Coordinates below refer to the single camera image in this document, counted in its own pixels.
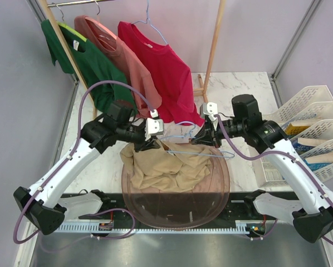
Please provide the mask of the light blue wire hanger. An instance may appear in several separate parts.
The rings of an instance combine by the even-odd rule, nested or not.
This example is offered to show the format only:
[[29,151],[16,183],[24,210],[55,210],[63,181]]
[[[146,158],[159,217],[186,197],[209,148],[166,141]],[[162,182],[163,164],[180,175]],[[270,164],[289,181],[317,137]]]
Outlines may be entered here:
[[[182,124],[188,124],[189,126],[193,126],[193,128],[191,128],[187,133],[184,133],[182,135],[168,135],[168,136],[163,136],[160,137],[160,140],[168,140],[172,137],[175,138],[179,138],[179,139],[185,139],[187,137],[191,137],[192,139],[194,139],[194,137],[192,136],[193,130],[196,129],[197,124],[191,122],[191,121],[182,121],[179,123],[176,123],[176,126],[182,125]],[[186,151],[175,151],[175,150],[171,150],[168,151],[168,153],[170,154],[186,154],[186,155],[201,155],[201,156],[208,156],[208,157],[217,157],[217,158],[224,158],[224,159],[233,159],[235,157],[235,154],[232,152],[228,152],[228,151],[219,151],[222,155],[211,155],[211,154],[205,154],[205,153],[200,153],[200,152],[186,152]]]

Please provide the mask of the beige t shirt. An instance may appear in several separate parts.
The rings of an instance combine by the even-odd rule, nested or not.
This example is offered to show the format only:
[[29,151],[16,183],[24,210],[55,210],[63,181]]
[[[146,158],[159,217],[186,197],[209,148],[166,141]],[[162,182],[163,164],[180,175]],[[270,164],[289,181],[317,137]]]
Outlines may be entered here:
[[134,188],[142,190],[153,187],[163,192],[186,192],[194,189],[210,174],[211,157],[168,153],[175,150],[212,154],[209,148],[162,141],[158,143],[159,149],[135,152],[134,144],[128,144],[121,150],[120,157]]

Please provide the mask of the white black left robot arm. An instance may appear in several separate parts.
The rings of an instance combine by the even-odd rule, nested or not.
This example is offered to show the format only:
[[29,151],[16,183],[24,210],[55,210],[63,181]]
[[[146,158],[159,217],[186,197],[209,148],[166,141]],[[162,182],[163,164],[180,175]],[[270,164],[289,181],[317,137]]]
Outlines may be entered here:
[[137,151],[158,148],[156,137],[163,134],[164,122],[157,111],[139,125],[130,121],[132,110],[114,102],[106,113],[84,124],[68,152],[52,169],[29,188],[19,187],[13,197],[23,215],[44,235],[80,216],[94,214],[104,219],[110,214],[110,204],[93,190],[87,194],[62,198],[75,178],[107,148],[117,141],[134,145]]

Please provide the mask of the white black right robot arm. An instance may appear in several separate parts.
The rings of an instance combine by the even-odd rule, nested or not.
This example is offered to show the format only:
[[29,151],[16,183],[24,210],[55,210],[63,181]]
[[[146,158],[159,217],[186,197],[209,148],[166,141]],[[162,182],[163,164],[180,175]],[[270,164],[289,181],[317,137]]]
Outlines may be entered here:
[[267,215],[284,221],[310,243],[325,239],[333,230],[333,191],[300,158],[279,124],[263,119],[253,95],[237,95],[231,104],[233,116],[227,120],[221,119],[216,103],[202,104],[200,115],[204,125],[191,143],[219,148],[226,140],[245,160],[268,160],[294,191],[297,200],[257,190],[246,198],[245,216],[256,219]]

